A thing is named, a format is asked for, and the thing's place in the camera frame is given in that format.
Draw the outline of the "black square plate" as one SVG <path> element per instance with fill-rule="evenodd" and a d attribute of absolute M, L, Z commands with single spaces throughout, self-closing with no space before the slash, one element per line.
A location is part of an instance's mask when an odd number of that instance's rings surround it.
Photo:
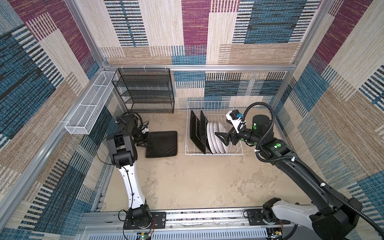
<path fill-rule="evenodd" d="M 146 158 L 173 157 L 177 153 L 177 131 L 150 132 L 148 134 Z"/>
<path fill-rule="evenodd" d="M 202 140 L 203 145 L 205 147 L 203 153 L 206 154 L 207 150 L 209 150 L 209 152 L 211 151 L 211 149 L 209 147 L 208 135 L 207 135 L 207 125 L 208 125 L 209 121 L 207 120 L 207 118 L 206 118 L 206 116 L 202 110 L 200 112 L 200 115 L 201 115 L 201 140 Z"/>

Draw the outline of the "floral square plate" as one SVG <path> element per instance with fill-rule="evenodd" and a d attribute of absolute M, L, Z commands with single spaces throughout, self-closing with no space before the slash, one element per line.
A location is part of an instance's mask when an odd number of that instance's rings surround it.
<path fill-rule="evenodd" d="M 203 154 L 207 153 L 207 137 L 206 134 L 203 133 L 201 121 L 193 110 L 191 110 L 190 119 L 190 139 Z"/>

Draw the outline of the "black mesh shelf rack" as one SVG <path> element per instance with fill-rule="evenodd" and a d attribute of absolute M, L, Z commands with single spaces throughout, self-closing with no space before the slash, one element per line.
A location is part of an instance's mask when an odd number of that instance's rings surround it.
<path fill-rule="evenodd" d="M 168 68 L 120 68 L 116 70 L 112 83 L 127 111 L 174 112 L 175 97 Z"/>

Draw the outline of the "white round plate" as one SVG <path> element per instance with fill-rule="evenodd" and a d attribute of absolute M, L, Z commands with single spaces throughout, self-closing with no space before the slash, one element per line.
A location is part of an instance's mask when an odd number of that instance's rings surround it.
<path fill-rule="evenodd" d="M 224 125 L 222 123 L 218 123 L 218 125 L 219 125 L 219 130 L 220 130 L 221 133 L 227 133 L 227 130 L 226 130 L 226 128 L 224 127 Z M 228 154 L 230 152 L 230 149 L 231 149 L 231 144 L 226 146 L 223 143 L 223 147 L 224 147 L 225 152 Z"/>
<path fill-rule="evenodd" d="M 212 123 L 212 139 L 213 139 L 213 142 L 214 142 L 214 145 L 216 147 L 216 151 L 218 154 L 224 154 L 225 153 L 225 150 L 224 150 L 224 147 L 223 147 L 223 143 L 218 139 L 218 137 L 215 136 L 215 132 L 218 132 L 219 131 L 219 125 L 217 123 Z"/>
<path fill-rule="evenodd" d="M 208 142 L 209 142 L 209 147 L 211 150 L 211 153 L 214 155 L 217 153 L 216 148 L 213 143 L 212 135 L 211 135 L 211 123 L 207 124 L 207 136 L 208 136 Z"/>

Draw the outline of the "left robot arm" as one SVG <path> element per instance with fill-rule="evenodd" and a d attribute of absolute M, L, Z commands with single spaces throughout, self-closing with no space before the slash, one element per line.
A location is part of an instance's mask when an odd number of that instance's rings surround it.
<path fill-rule="evenodd" d="M 139 184 L 136 147 L 147 146 L 148 124 L 133 111 L 118 116 L 116 122 L 118 132 L 107 137 L 107 146 L 111 164 L 119 170 L 129 199 L 126 224 L 128 228 L 147 229 L 153 218 Z"/>

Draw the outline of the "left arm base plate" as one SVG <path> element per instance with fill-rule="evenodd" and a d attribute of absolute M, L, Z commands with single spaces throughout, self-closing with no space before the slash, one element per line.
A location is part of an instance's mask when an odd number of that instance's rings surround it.
<path fill-rule="evenodd" d="M 124 230 L 149 230 L 153 226 L 155 230 L 166 227 L 166 212 L 151 212 L 150 214 L 128 213 L 124 221 Z"/>

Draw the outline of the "aluminium mounting rail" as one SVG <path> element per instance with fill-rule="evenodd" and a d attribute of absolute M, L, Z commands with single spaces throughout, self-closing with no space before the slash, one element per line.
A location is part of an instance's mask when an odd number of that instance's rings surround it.
<path fill-rule="evenodd" d="M 77 240 L 318 240 L 296 223 L 262 220 L 260 207 L 153 211 L 154 228 L 129 230 L 124 212 L 85 213 Z"/>

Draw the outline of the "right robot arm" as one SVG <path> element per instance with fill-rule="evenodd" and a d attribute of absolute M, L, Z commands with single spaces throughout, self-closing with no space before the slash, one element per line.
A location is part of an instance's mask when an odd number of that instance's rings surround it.
<path fill-rule="evenodd" d="M 272 198 L 263 205 L 263 221 L 270 225 L 283 220 L 290 221 L 314 231 L 323 240 L 344 240 L 362 217 L 362 204 L 334 190 L 300 160 L 289 145 L 275 138 L 273 118 L 256 115 L 249 129 L 244 115 L 239 111 L 229 111 L 226 117 L 233 127 L 228 133 L 216 134 L 223 144 L 236 145 L 243 141 L 254 146 L 260 161 L 270 163 L 284 172 L 314 204 L 305 208 Z"/>

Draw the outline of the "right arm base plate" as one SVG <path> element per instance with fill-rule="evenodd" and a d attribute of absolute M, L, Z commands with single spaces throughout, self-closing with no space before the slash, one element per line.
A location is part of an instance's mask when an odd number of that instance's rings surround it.
<path fill-rule="evenodd" d="M 249 221 L 250 226 L 289 225 L 290 221 L 278 219 L 271 210 L 256 208 L 243 211 L 243 217 Z"/>

